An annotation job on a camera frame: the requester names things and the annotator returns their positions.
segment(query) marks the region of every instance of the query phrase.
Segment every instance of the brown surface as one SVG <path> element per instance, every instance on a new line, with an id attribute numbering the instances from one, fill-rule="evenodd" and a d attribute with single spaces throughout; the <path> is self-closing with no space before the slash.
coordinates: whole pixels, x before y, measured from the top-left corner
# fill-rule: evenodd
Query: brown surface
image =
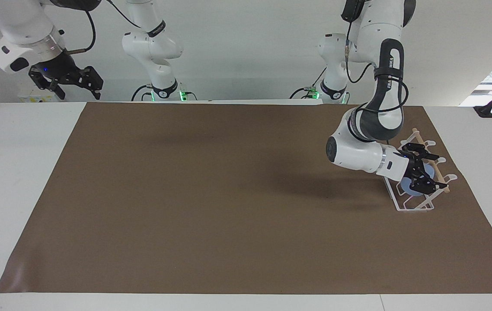
<path id="1" fill-rule="evenodd" d="M 348 108 L 88 103 L 0 292 L 492 293 L 459 171 L 441 165 L 460 179 L 436 210 L 396 212 L 380 177 L 326 159 Z M 442 146 L 422 108 L 398 138 L 415 126 Z"/>

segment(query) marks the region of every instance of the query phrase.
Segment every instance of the white robotic arm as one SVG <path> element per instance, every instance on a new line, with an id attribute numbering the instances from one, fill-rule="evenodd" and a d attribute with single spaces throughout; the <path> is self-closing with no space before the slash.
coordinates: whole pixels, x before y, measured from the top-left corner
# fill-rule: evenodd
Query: white robotic arm
<path id="1" fill-rule="evenodd" d="M 123 36 L 123 49 L 145 67 L 150 77 L 156 100 L 179 98 L 179 83 L 168 59 L 181 57 L 183 45 L 166 29 L 157 13 L 157 0 L 127 0 L 131 19 L 141 31 Z"/>
<path id="2" fill-rule="evenodd" d="M 100 0 L 0 0 L 0 68 L 15 73 L 31 67 L 29 76 L 41 89 L 61 99 L 60 84 L 90 90 L 100 98 L 103 80 L 92 67 L 80 69 L 66 50 L 60 32 L 44 13 L 43 4 L 90 11 Z"/>
<path id="3" fill-rule="evenodd" d="M 428 175 L 422 160 L 438 156 L 418 144 L 397 150 L 377 142 L 394 138 L 403 126 L 402 106 L 408 89 L 403 82 L 404 48 L 400 37 L 413 14 L 415 0 L 366 2 L 346 1 L 342 18 L 351 24 L 351 41 L 345 35 L 330 34 L 320 44 L 319 53 L 327 61 L 326 76 L 319 86 L 323 101 L 337 102 L 343 97 L 349 60 L 372 64 L 375 77 L 372 100 L 345 113 L 327 140 L 327 157 L 340 167 L 376 173 L 394 181 L 410 178 L 412 190 L 431 194 L 446 185 Z M 402 88 L 406 90 L 405 98 Z"/>

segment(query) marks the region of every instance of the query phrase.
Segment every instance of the white wall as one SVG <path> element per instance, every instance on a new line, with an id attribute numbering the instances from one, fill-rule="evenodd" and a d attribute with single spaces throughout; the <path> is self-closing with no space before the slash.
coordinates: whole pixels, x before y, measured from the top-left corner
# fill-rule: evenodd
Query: white wall
<path id="1" fill-rule="evenodd" d="M 123 0 L 116 4 L 127 12 Z M 179 81 L 200 99 L 285 98 L 311 85 L 324 67 L 319 39 L 345 32 L 343 0 L 160 0 L 168 27 L 185 43 L 173 65 Z M 90 27 L 84 12 L 47 7 L 68 48 L 86 47 Z M 147 75 L 121 47 L 133 27 L 102 2 L 92 16 L 98 39 L 92 51 L 75 55 L 80 67 L 94 66 L 105 80 L 102 100 L 129 100 Z M 492 70 L 492 1 L 419 0 L 404 31 L 406 83 L 412 105 L 458 105 Z M 353 64 L 357 76 L 363 65 Z M 26 73 L 0 71 L 0 101 L 17 101 Z M 90 101 L 88 91 L 65 86 L 68 100 Z M 350 103 L 371 98 L 372 77 L 349 88 Z"/>

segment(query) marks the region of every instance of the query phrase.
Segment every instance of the white table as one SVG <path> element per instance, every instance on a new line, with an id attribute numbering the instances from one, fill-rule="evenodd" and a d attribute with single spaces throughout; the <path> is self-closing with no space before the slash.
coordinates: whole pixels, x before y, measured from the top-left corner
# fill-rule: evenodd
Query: white table
<path id="1" fill-rule="evenodd" d="M 210 103 L 297 105 L 319 102 L 279 100 Z M 84 105 L 84 102 L 0 104 L 0 276 Z M 478 118 L 471 108 L 429 107 L 426 111 L 492 225 L 492 120 Z M 492 295 L 29 293 L 0 294 L 0 309 L 484 311 L 492 310 Z"/>

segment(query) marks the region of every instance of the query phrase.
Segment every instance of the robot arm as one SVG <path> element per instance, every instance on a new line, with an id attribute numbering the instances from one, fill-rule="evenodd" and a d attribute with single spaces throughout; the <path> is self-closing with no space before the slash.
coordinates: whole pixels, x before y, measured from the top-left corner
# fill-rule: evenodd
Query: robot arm
<path id="1" fill-rule="evenodd" d="M 412 181 L 412 190 L 431 194 L 446 185 L 430 177 L 422 160 L 438 156 L 417 144 L 397 150 L 376 141 L 394 138 L 403 126 L 404 49 L 400 37 L 411 18 L 414 2 L 379 0 L 366 4 L 365 0 L 347 0 L 342 17 L 351 23 L 353 40 L 349 42 L 339 34 L 327 35 L 322 40 L 319 52 L 327 61 L 327 75 L 320 88 L 326 95 L 323 100 L 335 102 L 345 92 L 348 58 L 371 63 L 375 77 L 373 98 L 345 113 L 327 140 L 327 157 L 340 167 L 376 173 L 394 181 L 407 177 Z M 343 57 L 338 53 L 341 48 L 345 51 Z"/>
<path id="2" fill-rule="evenodd" d="M 179 83 L 167 60 L 181 57 L 183 46 L 157 15 L 157 0 L 127 0 L 127 8 L 141 31 L 123 36 L 124 51 L 145 67 L 157 100 L 179 98 L 179 93 L 175 92 Z"/>
<path id="3" fill-rule="evenodd" d="M 42 8 L 53 4 L 93 10 L 100 0 L 0 0 L 0 68 L 15 73 L 29 66 L 29 76 L 40 89 L 65 98 L 60 84 L 76 85 L 100 98 L 103 80 L 92 67 L 80 69 L 68 54 L 61 34 Z"/>

